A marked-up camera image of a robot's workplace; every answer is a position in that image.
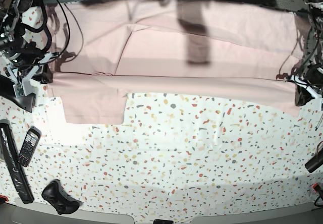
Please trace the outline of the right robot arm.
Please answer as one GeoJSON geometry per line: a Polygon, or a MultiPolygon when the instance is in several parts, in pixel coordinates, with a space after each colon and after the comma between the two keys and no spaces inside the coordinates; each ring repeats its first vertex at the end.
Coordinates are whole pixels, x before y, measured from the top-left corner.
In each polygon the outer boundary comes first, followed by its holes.
{"type": "Polygon", "coordinates": [[[18,79],[30,73],[36,66],[32,79],[48,84],[52,82],[52,72],[48,63],[41,60],[49,53],[52,36],[47,26],[47,13],[43,0],[1,0],[1,53],[9,60],[13,69],[18,70],[18,79]],[[32,6],[40,6],[43,22],[34,28],[22,22],[22,14],[32,6]],[[32,33],[43,32],[46,44],[40,49],[36,43],[24,39],[26,31],[32,33]]]}

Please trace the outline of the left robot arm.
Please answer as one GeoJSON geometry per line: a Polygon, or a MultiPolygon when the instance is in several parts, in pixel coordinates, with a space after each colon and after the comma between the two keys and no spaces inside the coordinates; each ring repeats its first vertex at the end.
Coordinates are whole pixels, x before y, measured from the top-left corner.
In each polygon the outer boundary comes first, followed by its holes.
{"type": "Polygon", "coordinates": [[[296,106],[322,98],[322,0],[303,1],[308,5],[311,28],[301,65],[296,70],[296,106]]]}

